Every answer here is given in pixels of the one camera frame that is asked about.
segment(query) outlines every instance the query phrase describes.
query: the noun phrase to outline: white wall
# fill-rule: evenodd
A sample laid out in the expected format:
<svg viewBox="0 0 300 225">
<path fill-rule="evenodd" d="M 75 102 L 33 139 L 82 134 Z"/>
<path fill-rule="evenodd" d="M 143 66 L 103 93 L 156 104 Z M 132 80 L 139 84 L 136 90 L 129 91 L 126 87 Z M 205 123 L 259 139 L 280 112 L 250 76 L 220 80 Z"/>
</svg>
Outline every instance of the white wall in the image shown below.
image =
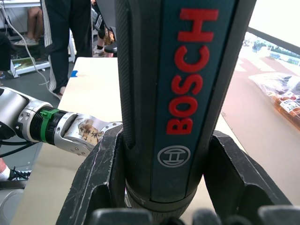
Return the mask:
<svg viewBox="0 0 300 225">
<path fill-rule="evenodd" d="M 249 27 L 300 47 L 300 0 L 257 0 Z"/>
<path fill-rule="evenodd" d="M 6 8 L 6 14 L 10 18 L 12 25 L 17 29 L 19 32 L 26 32 L 27 31 L 27 9 L 24 8 Z M 0 13 L 0 28 L 4 27 L 4 20 L 3 16 Z"/>
</svg>

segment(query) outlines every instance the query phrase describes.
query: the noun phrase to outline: sneaker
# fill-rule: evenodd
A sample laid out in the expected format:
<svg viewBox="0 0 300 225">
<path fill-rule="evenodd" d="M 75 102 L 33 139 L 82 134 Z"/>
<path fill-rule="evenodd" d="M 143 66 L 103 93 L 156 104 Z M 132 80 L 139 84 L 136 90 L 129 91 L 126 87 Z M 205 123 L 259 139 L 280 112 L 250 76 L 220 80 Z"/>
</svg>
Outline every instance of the sneaker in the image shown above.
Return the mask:
<svg viewBox="0 0 300 225">
<path fill-rule="evenodd" d="M 104 47 L 102 49 L 98 49 L 96 45 L 93 52 L 93 57 L 105 57 Z"/>
<path fill-rule="evenodd" d="M 15 170 L 15 167 L 13 170 L 10 170 L 10 175 L 8 180 L 28 180 L 31 174 L 31 170 L 28 171 L 18 171 Z"/>
<path fill-rule="evenodd" d="M 21 41 L 14 42 L 14 45 L 16 46 L 25 46 L 25 43 L 27 46 L 35 46 L 38 45 L 38 42 L 35 39 L 29 39 L 28 37 L 24 37 L 25 42 L 23 39 Z"/>
</svg>

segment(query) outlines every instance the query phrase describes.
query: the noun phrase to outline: bare leg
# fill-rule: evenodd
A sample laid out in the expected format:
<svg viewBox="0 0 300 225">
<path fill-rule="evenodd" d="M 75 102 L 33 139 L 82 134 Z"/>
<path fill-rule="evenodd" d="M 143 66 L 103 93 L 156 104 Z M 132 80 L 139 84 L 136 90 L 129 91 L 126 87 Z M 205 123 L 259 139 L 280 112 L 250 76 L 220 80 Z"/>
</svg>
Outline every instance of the bare leg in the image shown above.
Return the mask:
<svg viewBox="0 0 300 225">
<path fill-rule="evenodd" d="M 33 7 L 28 9 L 27 37 L 29 39 L 34 38 L 39 10 L 41 10 L 39 7 Z"/>
<path fill-rule="evenodd" d="M 38 41 L 40 37 L 42 36 L 44 32 L 44 26 L 43 26 L 43 11 L 39 9 L 39 12 L 37 13 L 37 26 L 34 33 L 34 39 Z"/>
<path fill-rule="evenodd" d="M 5 164 L 4 160 L 0 158 L 0 173 L 6 169 L 7 165 Z"/>
</svg>

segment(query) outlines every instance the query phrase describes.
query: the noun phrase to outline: plastic bag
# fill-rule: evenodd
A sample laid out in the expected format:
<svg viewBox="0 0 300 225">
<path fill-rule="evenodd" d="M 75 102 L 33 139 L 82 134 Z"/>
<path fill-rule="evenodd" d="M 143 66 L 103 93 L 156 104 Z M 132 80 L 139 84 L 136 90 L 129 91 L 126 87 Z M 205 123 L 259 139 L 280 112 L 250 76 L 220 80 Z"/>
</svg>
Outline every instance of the plastic bag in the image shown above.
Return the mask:
<svg viewBox="0 0 300 225">
<path fill-rule="evenodd" d="M 300 76 L 267 73 L 249 77 L 269 96 L 275 108 L 300 129 Z"/>
</svg>

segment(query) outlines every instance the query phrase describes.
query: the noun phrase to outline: robotic hand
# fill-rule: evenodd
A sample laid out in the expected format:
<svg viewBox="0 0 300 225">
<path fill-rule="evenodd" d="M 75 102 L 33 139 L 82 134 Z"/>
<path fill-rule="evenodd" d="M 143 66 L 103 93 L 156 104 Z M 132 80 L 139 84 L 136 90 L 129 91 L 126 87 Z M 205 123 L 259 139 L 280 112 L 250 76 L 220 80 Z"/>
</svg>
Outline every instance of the robotic hand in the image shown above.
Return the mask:
<svg viewBox="0 0 300 225">
<path fill-rule="evenodd" d="M 121 124 L 55 109 L 48 102 L 0 87 L 0 140 L 18 135 L 87 156 L 107 130 Z"/>
</svg>

